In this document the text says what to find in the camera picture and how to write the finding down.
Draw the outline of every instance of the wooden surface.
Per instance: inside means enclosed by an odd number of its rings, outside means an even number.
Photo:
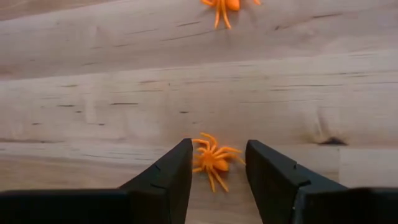
[[[0,190],[117,187],[201,131],[398,185],[398,1],[247,1],[232,30],[199,1],[49,2],[0,1]],[[227,182],[194,175],[187,223],[261,223]]]

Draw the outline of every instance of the plastic spider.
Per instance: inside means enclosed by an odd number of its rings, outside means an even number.
[[[220,175],[218,175],[217,171],[228,171],[229,166],[226,159],[237,159],[239,162],[246,165],[246,163],[237,155],[232,154],[230,152],[242,153],[242,151],[233,149],[231,147],[221,147],[217,149],[217,140],[206,133],[200,133],[202,136],[210,138],[210,142],[202,139],[193,139],[193,142],[197,142],[200,144],[204,144],[206,148],[199,147],[197,151],[202,152],[202,154],[194,155],[197,160],[193,161],[193,165],[199,166],[198,168],[194,168],[192,172],[200,172],[205,171],[209,176],[209,181],[211,185],[211,189],[213,192],[216,192],[213,176],[216,180],[221,184],[226,192],[228,192],[228,187],[221,179]]]
[[[239,11],[241,9],[240,0],[201,0],[203,4],[206,4],[211,7],[216,7],[216,22],[214,27],[218,27],[218,23],[220,21],[220,13],[223,14],[224,22],[227,28],[231,28],[231,24],[229,23],[228,16],[226,14],[226,9],[230,9],[232,11]],[[260,0],[254,0],[254,3],[261,5]]]

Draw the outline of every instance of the black plastic piece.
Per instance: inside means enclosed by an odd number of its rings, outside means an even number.
[[[118,189],[0,193],[0,223],[184,224],[192,181],[192,142],[184,139]]]
[[[347,189],[256,140],[246,164],[263,223],[398,223],[398,189]]]

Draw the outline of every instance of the toy spider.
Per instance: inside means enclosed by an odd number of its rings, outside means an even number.
[[[200,166],[198,168],[194,168],[192,172],[200,172],[206,171],[209,176],[209,181],[211,185],[211,189],[213,192],[216,192],[213,176],[216,180],[221,184],[226,192],[228,192],[228,187],[221,179],[220,175],[218,175],[217,170],[220,171],[228,171],[228,163],[226,159],[237,159],[239,162],[246,165],[246,163],[237,155],[232,154],[230,152],[242,153],[242,151],[233,149],[231,147],[221,147],[217,149],[217,140],[206,133],[200,133],[202,136],[210,138],[210,141],[202,140],[202,139],[193,139],[193,142],[197,142],[200,144],[204,144],[206,148],[199,147],[197,151],[202,152],[202,154],[194,155],[197,160],[193,161],[193,165]]]
[[[230,9],[233,11],[239,11],[241,8],[240,0],[201,0],[203,4],[206,4],[211,7],[216,7],[216,22],[214,27],[218,27],[218,23],[220,21],[220,13],[223,14],[224,22],[227,28],[231,28],[231,24],[229,23],[228,16],[226,14],[226,9]],[[254,3],[260,5],[261,2],[259,0],[254,0]]]

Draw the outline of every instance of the orange toy spider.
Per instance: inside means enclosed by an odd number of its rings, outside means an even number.
[[[201,0],[203,4],[206,4],[211,7],[216,7],[216,22],[214,27],[218,27],[218,23],[220,21],[220,13],[223,14],[224,22],[227,28],[231,28],[231,24],[229,23],[228,16],[226,14],[226,9],[230,9],[233,11],[239,11],[241,9],[240,0]],[[260,5],[261,2],[259,0],[254,0],[254,3]]]
[[[211,142],[202,139],[192,139],[193,142],[204,144],[206,146],[206,149],[203,147],[197,149],[197,151],[202,152],[202,154],[200,156],[194,155],[197,160],[193,161],[193,165],[199,167],[194,168],[192,172],[206,171],[209,176],[209,181],[213,192],[216,192],[213,176],[221,184],[224,190],[228,192],[228,187],[225,185],[220,175],[218,175],[217,170],[228,171],[229,167],[226,159],[229,158],[237,159],[239,162],[246,165],[246,163],[239,156],[230,153],[242,153],[242,151],[233,149],[231,147],[221,147],[217,149],[217,140],[213,136],[206,133],[200,134],[204,137],[210,138]]]

